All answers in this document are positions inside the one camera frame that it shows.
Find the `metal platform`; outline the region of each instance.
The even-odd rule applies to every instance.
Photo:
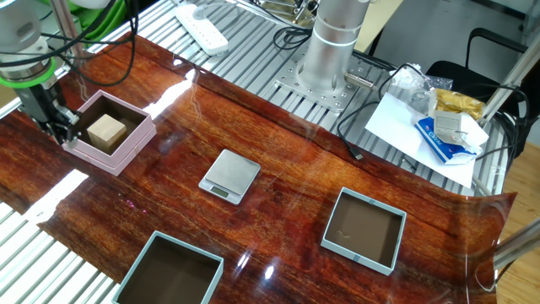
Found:
[[[174,4],[161,0],[140,16],[140,35],[190,60],[218,76],[229,80],[274,105],[316,123],[332,133],[341,117],[362,104],[377,100],[365,90],[355,93],[342,113],[334,113],[306,100],[274,83],[278,71],[293,56],[292,51],[279,51],[273,46],[273,34],[284,24],[263,17],[255,8],[217,7],[208,10],[210,20],[229,40],[230,51],[221,57],[208,57],[186,33],[173,14]],[[105,40],[115,40],[129,31],[128,24],[110,34]],[[97,52],[99,46],[90,48]],[[388,72],[366,62],[359,74],[381,84]],[[0,117],[19,105],[14,100],[0,110]],[[464,188],[429,168],[410,160],[403,153],[379,140],[364,129],[373,110],[366,108],[344,126],[347,139],[396,166],[411,171],[448,191],[463,195],[481,195],[473,185]],[[485,150],[506,144],[502,128],[488,125],[490,136]],[[508,161],[506,152],[494,153],[477,162],[474,174],[492,193],[501,193]],[[118,285],[74,252],[26,222],[6,204],[0,204],[0,302],[8,303],[111,303]]]

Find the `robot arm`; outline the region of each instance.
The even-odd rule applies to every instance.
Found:
[[[28,0],[0,3],[0,62],[17,62],[47,53],[41,26]],[[66,108],[54,74],[53,58],[0,68],[0,84],[14,88],[22,102],[19,108],[59,144],[75,139],[73,125],[78,113]]]

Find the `wooden block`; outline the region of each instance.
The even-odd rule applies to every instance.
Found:
[[[92,145],[108,155],[111,155],[127,137],[126,126],[107,114],[94,122],[86,131]]]

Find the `green light ring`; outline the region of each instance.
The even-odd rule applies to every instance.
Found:
[[[57,62],[54,60],[54,58],[51,58],[51,66],[40,77],[38,77],[36,79],[29,80],[29,81],[24,81],[24,82],[7,81],[6,79],[3,79],[3,78],[0,77],[0,84],[4,85],[4,86],[7,86],[9,88],[13,88],[13,89],[26,89],[26,88],[29,88],[29,87],[32,87],[32,86],[35,86],[35,85],[42,84],[42,83],[46,82],[47,80],[49,80],[49,78],[52,75],[54,75],[54,71],[56,69],[57,69]]]

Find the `pink box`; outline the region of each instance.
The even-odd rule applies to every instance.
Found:
[[[63,149],[114,176],[118,176],[156,134],[150,114],[102,90],[95,93],[78,111],[83,114],[75,129],[80,130],[81,136],[72,143],[63,144]],[[111,155],[92,146],[86,131],[103,114],[122,122],[128,132],[127,138]]]

